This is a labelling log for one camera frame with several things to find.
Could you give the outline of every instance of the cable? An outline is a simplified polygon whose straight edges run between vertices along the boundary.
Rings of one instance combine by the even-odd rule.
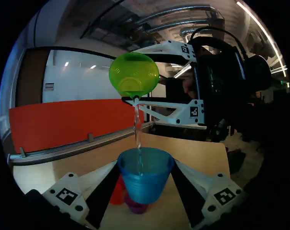
[[[84,37],[84,35],[91,29],[94,27],[94,25],[99,22],[99,20],[105,15],[107,14],[110,10],[112,10],[115,6],[121,4],[123,1],[125,0],[119,0],[118,2],[114,3],[112,6],[110,6],[108,9],[106,9],[105,11],[103,11],[88,27],[86,27],[85,31],[83,32],[83,34],[81,35],[80,39],[82,39]]]
[[[239,49],[241,50],[241,53],[242,53],[244,59],[245,60],[248,59],[246,51],[245,51],[242,43],[239,41],[239,39],[237,39],[232,33],[228,32],[226,30],[220,29],[220,28],[216,28],[216,27],[213,27],[213,26],[204,26],[204,27],[198,28],[198,29],[194,30],[194,32],[192,33],[192,35],[190,37],[190,41],[193,39],[194,35],[196,33],[200,32],[201,30],[219,30],[219,31],[222,31],[222,32],[227,33],[228,35],[232,36],[235,39],[236,43],[238,44]]]

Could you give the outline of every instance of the black cable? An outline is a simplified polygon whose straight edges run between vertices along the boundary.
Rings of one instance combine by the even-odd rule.
[[[110,10],[112,10],[115,6],[121,4],[123,1],[125,0],[119,0],[118,2],[114,3],[112,6],[110,6],[108,9],[106,9],[105,11],[103,11],[88,27],[86,27],[85,31],[83,32],[83,34],[81,35],[80,39],[82,39],[84,37],[84,35],[91,29],[94,27],[95,24],[97,24],[97,22],[99,22],[99,20],[105,15],[107,14]]]
[[[33,29],[33,46],[36,47],[36,44],[35,44],[35,37],[36,37],[36,24],[37,24],[37,20],[38,20],[38,15],[40,14],[41,12],[41,9],[39,9],[39,11],[37,12],[37,15],[36,15],[36,19],[35,19],[35,22],[34,22],[34,29]]]
[[[190,41],[193,39],[194,35],[196,33],[200,32],[201,30],[219,30],[219,31],[222,31],[222,32],[227,33],[228,35],[232,36],[235,39],[236,43],[238,44],[244,59],[245,60],[248,59],[246,51],[245,51],[242,43],[239,41],[239,39],[237,39],[232,33],[228,32],[226,30],[220,29],[220,28],[216,28],[216,27],[213,27],[213,26],[204,26],[204,27],[198,28],[198,29],[194,30],[194,32],[192,33],[192,35],[190,37]]]

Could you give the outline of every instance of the ceiling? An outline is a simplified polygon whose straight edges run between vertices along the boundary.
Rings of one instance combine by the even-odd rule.
[[[262,55],[272,69],[280,67],[266,36],[234,0],[124,0],[103,17],[99,17],[116,2],[112,0],[75,1],[64,20],[63,28],[66,30],[77,28],[81,36],[84,30],[95,22],[84,37],[133,51],[165,40],[187,42],[195,28],[210,24],[224,28],[236,36],[249,56]],[[210,6],[212,9],[208,11],[181,9],[140,23],[140,19],[146,16],[179,6]],[[167,26],[172,23],[178,23],[178,25]],[[204,35],[219,37],[233,46],[236,45],[234,39],[227,34],[221,35],[218,32],[202,36]]]

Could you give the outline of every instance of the purple cup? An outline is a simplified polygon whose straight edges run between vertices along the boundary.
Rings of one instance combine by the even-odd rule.
[[[125,203],[128,205],[128,208],[133,212],[134,214],[143,214],[146,212],[146,209],[148,207],[148,204],[139,204],[134,202],[128,194],[124,197]]]

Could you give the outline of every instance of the water stream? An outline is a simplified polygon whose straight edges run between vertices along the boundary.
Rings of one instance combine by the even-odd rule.
[[[134,134],[138,149],[138,173],[140,176],[142,176],[144,168],[141,149],[142,123],[139,116],[138,105],[134,107]]]

